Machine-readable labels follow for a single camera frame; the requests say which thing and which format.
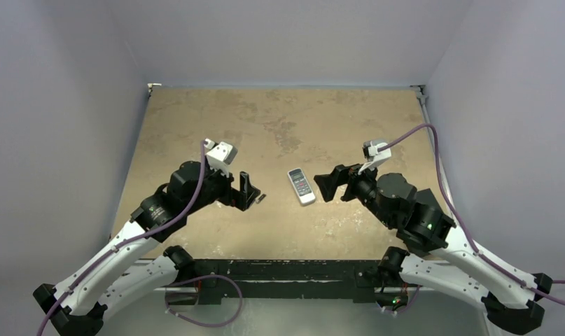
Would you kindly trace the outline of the black AAA battery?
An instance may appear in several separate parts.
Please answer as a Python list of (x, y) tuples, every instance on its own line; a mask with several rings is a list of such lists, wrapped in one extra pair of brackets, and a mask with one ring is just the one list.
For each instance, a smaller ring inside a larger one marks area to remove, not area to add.
[(266, 196), (267, 196), (266, 194), (262, 194), (262, 195), (255, 201), (255, 203), (256, 203), (256, 204), (261, 203), (261, 202), (265, 199)]

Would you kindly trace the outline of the white remote control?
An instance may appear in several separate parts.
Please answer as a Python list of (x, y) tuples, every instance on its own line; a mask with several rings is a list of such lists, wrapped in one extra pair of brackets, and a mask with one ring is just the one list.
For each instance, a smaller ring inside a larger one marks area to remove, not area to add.
[(291, 169), (287, 176), (301, 206), (307, 206), (316, 201), (316, 195), (301, 168)]

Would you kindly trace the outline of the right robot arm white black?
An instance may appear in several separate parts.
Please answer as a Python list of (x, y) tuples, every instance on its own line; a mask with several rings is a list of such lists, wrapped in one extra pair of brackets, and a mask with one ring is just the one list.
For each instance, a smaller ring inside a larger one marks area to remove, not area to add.
[(469, 240), (431, 190), (420, 197), (402, 174), (378, 176), (358, 169), (357, 164), (341, 164), (329, 174), (316, 175), (323, 200), (333, 200), (345, 186), (343, 202), (358, 200), (406, 246), (388, 248), (377, 270), (362, 272), (362, 277), (383, 285), (401, 281), (440, 291), (480, 309), (495, 326), (515, 335), (541, 326), (545, 309), (538, 301), (550, 292), (549, 276), (517, 269)]

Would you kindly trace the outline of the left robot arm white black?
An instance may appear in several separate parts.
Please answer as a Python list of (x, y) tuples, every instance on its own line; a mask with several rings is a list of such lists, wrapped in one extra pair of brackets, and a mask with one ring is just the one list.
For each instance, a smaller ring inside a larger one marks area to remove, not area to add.
[(122, 229), (91, 260), (67, 279), (41, 284), (33, 296), (46, 316), (38, 334), (51, 323), (59, 335), (96, 335), (109, 318), (145, 294), (160, 288), (232, 279), (203, 272), (181, 246), (170, 246), (144, 269), (130, 267), (147, 252), (183, 228), (189, 215), (219, 202), (246, 211), (260, 197), (249, 174), (239, 174), (239, 187), (222, 162), (184, 162), (134, 210)]

